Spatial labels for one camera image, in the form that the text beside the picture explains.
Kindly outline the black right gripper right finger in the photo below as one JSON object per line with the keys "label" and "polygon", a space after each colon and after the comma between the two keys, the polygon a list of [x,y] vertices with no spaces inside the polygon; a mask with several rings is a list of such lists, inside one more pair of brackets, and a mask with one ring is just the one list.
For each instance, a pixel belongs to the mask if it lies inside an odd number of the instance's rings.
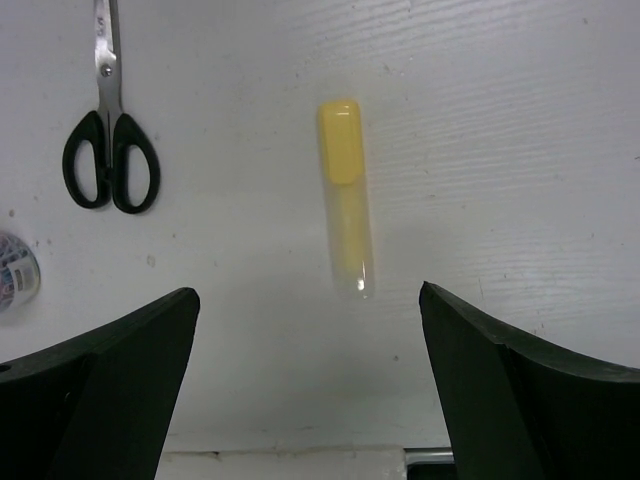
{"label": "black right gripper right finger", "polygon": [[424,283],[422,328],[461,479],[636,479],[639,371]]}

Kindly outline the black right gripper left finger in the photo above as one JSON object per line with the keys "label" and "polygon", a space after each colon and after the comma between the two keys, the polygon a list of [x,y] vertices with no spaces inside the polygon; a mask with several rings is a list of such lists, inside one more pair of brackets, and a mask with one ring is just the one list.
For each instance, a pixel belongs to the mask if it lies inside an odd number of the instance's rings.
{"label": "black right gripper left finger", "polygon": [[196,291],[180,288],[2,363],[2,478],[154,478],[199,310]]}

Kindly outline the jar of rubber bands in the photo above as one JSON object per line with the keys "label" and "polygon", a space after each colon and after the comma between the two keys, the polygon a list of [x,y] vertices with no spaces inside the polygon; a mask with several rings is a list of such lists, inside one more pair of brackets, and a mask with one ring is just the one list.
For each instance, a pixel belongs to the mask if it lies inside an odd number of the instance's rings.
{"label": "jar of rubber bands", "polygon": [[36,256],[18,236],[1,232],[1,325],[17,324],[26,305],[39,293],[41,272]]}

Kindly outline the black handled scissors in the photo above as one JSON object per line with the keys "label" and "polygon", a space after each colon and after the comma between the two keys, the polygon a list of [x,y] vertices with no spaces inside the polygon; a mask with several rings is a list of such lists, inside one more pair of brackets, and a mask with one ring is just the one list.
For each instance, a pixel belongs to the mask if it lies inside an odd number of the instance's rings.
{"label": "black handled scissors", "polygon": [[[118,5],[115,1],[94,1],[94,61],[99,95],[98,108],[89,111],[71,131],[62,154],[64,183],[73,201],[88,210],[112,202],[129,215],[139,215],[154,204],[161,184],[157,153],[148,136],[125,113],[121,102],[122,62]],[[88,198],[76,175],[76,159],[83,143],[91,145],[96,180],[96,197]],[[149,172],[144,199],[134,204],[128,187],[129,152],[143,154]]]}

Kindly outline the yellow highlighter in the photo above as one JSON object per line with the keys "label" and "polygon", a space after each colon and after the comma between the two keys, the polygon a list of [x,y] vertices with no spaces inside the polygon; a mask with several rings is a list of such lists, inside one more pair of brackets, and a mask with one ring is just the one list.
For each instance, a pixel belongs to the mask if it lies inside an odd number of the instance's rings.
{"label": "yellow highlighter", "polygon": [[345,296],[366,299],[374,268],[360,107],[353,99],[326,102],[316,124],[334,284]]}

